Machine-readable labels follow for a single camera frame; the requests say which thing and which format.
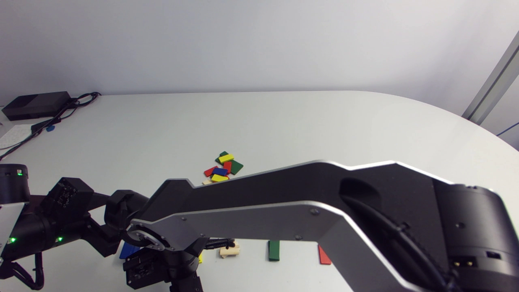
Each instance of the green block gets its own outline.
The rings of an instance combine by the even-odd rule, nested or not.
[[[214,161],[218,162],[218,164],[220,164],[220,165],[223,165],[222,163],[220,163],[220,160],[218,160],[218,158],[220,158],[220,157],[222,157],[222,156],[224,156],[224,155],[227,155],[227,154],[229,154],[229,153],[227,153],[227,152],[225,152],[225,151],[222,152],[222,153],[220,153],[220,155],[219,155],[219,156],[218,156]]]
[[[236,160],[231,160],[231,164],[230,164],[230,173],[232,173],[233,175],[237,174],[240,169],[243,168],[243,164],[239,163],[238,161]]]
[[[268,241],[268,261],[279,261],[279,240]]]

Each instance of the paper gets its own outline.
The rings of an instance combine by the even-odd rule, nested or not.
[[[31,126],[27,125],[15,125],[5,135],[0,138],[0,148],[5,148],[19,143],[31,134]],[[9,149],[0,150],[0,155],[6,153]]]

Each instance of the metal pole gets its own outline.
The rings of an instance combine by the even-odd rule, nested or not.
[[[519,75],[519,32],[462,117],[480,125]]]

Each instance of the black box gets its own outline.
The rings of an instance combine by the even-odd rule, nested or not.
[[[70,100],[66,91],[23,95],[6,105],[2,112],[10,121],[55,116]]]

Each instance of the red block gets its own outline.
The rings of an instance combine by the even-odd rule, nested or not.
[[[211,174],[213,174],[213,169],[217,168],[218,166],[215,166],[215,167],[211,167],[209,168],[208,170],[204,171],[203,174],[206,175],[206,177],[209,177],[211,176]]]
[[[320,245],[317,246],[319,247],[319,261],[321,262],[321,264],[332,264],[332,261],[323,251],[322,247]]]
[[[224,168],[227,169],[227,174],[229,174],[229,172],[230,172],[231,164],[232,164],[232,162],[230,162],[230,161],[224,162]]]

